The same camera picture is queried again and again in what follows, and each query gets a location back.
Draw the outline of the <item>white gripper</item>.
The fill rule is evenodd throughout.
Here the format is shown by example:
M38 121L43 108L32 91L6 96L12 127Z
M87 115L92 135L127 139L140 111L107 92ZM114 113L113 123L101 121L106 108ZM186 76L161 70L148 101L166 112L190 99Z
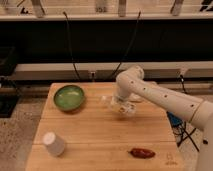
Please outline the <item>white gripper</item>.
M111 109L114 112L125 115L127 117L131 117L136 113L136 106L133 103L127 100L119 99L116 96L112 97Z

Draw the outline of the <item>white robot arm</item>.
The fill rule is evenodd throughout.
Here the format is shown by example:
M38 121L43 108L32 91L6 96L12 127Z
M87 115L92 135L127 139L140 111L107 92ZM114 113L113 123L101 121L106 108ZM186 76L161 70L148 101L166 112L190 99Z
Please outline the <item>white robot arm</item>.
M195 171L213 171L213 102L148 83L143 78L144 70L140 66L119 73L115 99L125 102L134 93L202 131Z

